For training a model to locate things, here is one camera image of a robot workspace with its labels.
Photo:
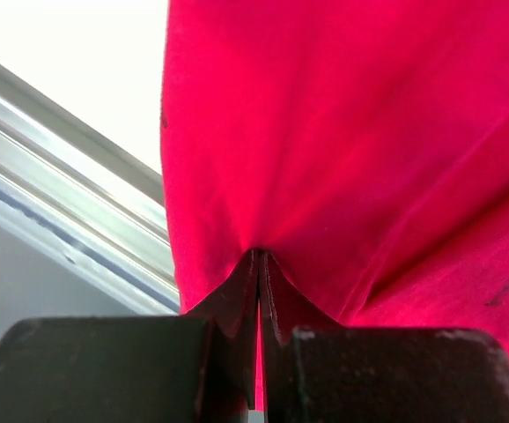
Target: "red fabric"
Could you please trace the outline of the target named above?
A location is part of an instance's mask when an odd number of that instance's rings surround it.
[[[161,120],[184,309],[263,247],[341,323],[509,352],[509,0],[172,1]]]

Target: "dark stain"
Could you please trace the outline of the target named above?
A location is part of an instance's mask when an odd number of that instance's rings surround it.
[[[503,304],[503,300],[506,295],[509,294],[509,280],[507,283],[495,294],[495,296],[488,302],[485,303],[487,307],[498,307]]]
[[[168,128],[168,120],[166,119],[165,111],[160,109],[160,126],[163,128]]]

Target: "white surface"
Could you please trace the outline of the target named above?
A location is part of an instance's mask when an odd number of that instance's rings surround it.
[[[0,64],[160,172],[168,0],[0,0]]]

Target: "silver metal frame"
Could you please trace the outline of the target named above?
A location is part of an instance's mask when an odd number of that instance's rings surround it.
[[[163,204],[159,174],[0,66],[0,205],[24,216],[18,227],[37,225],[32,236],[133,309],[174,313]]]

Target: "crease in red fabric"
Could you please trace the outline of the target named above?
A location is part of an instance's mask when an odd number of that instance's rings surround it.
[[[343,324],[509,352],[509,0],[171,2],[162,108],[184,310],[261,247]]]

